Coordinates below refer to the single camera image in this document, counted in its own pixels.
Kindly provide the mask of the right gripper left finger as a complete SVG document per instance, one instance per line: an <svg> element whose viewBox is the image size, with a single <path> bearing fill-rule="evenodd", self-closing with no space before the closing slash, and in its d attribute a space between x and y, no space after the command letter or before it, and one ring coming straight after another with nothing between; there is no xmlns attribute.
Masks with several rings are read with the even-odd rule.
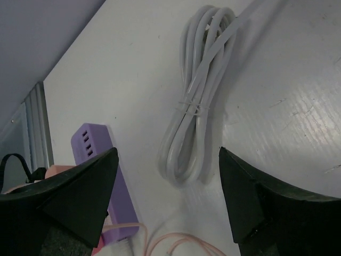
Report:
<svg viewBox="0 0 341 256"><path fill-rule="evenodd" d="M1 255L91 255L118 169L111 148L81 165L1 195Z"/></svg>

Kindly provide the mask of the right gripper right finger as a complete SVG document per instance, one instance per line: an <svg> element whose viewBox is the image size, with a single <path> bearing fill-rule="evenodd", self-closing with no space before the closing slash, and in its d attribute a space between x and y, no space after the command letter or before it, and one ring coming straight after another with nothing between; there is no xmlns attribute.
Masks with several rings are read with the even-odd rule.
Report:
<svg viewBox="0 0 341 256"><path fill-rule="evenodd" d="M340 255L340 199L281 181L226 148L222 190L241 255Z"/></svg>

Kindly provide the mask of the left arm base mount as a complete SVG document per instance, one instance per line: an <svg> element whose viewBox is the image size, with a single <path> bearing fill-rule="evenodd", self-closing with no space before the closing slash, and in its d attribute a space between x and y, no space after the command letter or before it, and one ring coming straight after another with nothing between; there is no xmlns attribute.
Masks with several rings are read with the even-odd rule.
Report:
<svg viewBox="0 0 341 256"><path fill-rule="evenodd" d="M31 172L25 158L17 153L6 154L1 160L1 193L15 187L45 179L47 168L39 167Z"/></svg>

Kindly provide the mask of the pink plug adapter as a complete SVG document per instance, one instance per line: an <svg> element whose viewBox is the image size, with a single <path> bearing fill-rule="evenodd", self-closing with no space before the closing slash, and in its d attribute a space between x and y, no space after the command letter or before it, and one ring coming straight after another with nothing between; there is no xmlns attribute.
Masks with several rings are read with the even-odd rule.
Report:
<svg viewBox="0 0 341 256"><path fill-rule="evenodd" d="M94 247L94 248L92 249L92 254L91 254L91 256L94 256L94 255L96 255L97 253L99 253L99 252L102 250L102 248L103 248L104 246L105 246L105 243L104 243L104 240L103 240L103 234L101 234L100 239L99 239L99 243L98 243L97 247Z"/></svg>

